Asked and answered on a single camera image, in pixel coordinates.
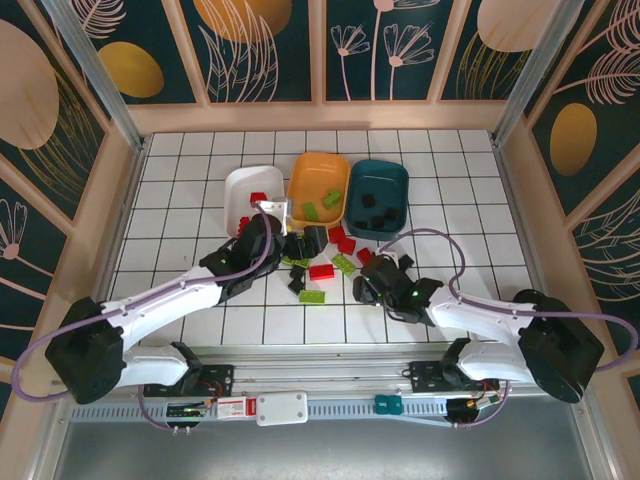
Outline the orange plastic container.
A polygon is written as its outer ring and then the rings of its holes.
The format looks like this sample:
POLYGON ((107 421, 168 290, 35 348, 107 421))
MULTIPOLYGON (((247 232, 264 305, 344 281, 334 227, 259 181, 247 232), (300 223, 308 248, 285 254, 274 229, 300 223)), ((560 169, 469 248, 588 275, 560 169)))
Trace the orange plastic container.
POLYGON ((294 163, 287 197, 293 202, 291 220, 296 228, 324 225, 331 228, 344 216, 351 166, 341 155, 325 152, 305 152, 294 163), (331 191, 340 193, 334 206, 326 208, 323 200, 331 191), (305 217, 303 206, 314 207, 318 222, 305 217))

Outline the white plastic container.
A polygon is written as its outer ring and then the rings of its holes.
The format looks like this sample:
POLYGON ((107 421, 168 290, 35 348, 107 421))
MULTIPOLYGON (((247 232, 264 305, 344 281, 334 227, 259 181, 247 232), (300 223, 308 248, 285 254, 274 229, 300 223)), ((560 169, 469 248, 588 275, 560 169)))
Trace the white plastic container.
POLYGON ((251 219, 257 211, 251 206, 252 193, 264 193, 269 201, 285 197, 284 178, 274 166, 252 166, 234 170, 225 180, 224 222, 229 237, 236 237, 240 220, 251 219))

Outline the teal plastic container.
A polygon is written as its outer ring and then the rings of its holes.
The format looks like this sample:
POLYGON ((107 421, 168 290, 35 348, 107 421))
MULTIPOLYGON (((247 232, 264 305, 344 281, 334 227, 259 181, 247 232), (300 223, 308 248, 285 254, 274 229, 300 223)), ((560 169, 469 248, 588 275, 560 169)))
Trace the teal plastic container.
POLYGON ((356 162, 351 169, 344 220, 349 232, 361 239, 386 241, 393 239, 405 227, 408 214, 409 174, 394 162, 365 159, 356 162), (364 208, 361 196, 373 194, 376 206, 364 208), (403 219, 398 223, 387 222, 383 231, 356 233, 354 222, 368 221, 372 216, 384 216, 388 207, 401 209, 403 219))

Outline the small teal box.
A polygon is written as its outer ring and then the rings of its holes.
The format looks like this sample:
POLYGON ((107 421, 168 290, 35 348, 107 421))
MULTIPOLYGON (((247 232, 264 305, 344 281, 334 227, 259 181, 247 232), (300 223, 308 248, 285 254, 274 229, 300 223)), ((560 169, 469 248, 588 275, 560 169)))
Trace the small teal box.
POLYGON ((376 395, 374 397, 374 411, 376 415, 401 416, 403 414, 403 400, 400 395, 376 395))

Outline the red and white labelled box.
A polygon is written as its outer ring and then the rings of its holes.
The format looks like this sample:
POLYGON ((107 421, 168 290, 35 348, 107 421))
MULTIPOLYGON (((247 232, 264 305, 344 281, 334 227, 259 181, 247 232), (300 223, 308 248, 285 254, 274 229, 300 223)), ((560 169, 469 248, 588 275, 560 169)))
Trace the red and white labelled box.
POLYGON ((256 415, 256 399, 248 397, 225 397, 217 401, 218 419, 251 418, 256 415))

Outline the white plastic box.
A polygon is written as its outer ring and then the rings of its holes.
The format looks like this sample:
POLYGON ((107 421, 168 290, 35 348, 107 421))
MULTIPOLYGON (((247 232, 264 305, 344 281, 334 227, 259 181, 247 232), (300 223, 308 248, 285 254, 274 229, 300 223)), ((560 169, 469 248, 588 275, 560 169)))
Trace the white plastic box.
POLYGON ((304 391, 264 393, 256 398, 256 423, 261 427, 304 424, 308 416, 304 391))

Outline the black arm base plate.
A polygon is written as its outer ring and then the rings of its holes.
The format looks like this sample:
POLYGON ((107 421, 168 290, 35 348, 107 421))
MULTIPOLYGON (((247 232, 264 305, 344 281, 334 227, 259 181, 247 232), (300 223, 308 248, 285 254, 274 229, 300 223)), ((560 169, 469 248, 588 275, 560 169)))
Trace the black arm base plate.
POLYGON ((148 384, 143 387, 146 398, 230 397, 234 385, 233 365, 204 365, 190 371, 171 386, 148 384))
POLYGON ((445 379, 439 361, 410 362, 401 372, 414 394, 452 392, 454 386, 445 379))

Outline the aluminium mounting rail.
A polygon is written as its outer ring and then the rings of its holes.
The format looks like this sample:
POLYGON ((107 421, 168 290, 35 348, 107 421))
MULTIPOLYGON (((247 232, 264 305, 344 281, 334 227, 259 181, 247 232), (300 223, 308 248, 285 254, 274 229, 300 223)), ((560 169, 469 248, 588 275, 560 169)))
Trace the aluminium mounting rail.
POLYGON ((78 404, 94 403, 120 388, 148 384, 171 386, 204 365, 233 365, 232 392, 242 388, 286 389, 294 384, 354 382, 398 367, 396 351, 348 352, 333 347, 164 346, 51 344, 45 357, 78 404))

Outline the aluminium frame post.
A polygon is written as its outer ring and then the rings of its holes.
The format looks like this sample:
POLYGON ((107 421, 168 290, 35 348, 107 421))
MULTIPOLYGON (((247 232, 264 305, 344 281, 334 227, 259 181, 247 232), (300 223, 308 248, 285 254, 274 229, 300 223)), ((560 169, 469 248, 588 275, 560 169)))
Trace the aluminium frame post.
POLYGON ((558 0, 550 18, 529 54, 524 67, 516 79, 504 109, 491 133, 492 145, 496 150, 505 147, 507 141, 536 89, 551 68, 558 52, 566 43, 572 28, 579 24, 584 5, 591 0, 558 0))
POLYGON ((124 0, 38 0, 60 40, 75 59, 79 72, 93 86, 127 143, 137 152, 143 137, 121 93, 100 59, 94 40, 108 40, 126 17, 124 0))

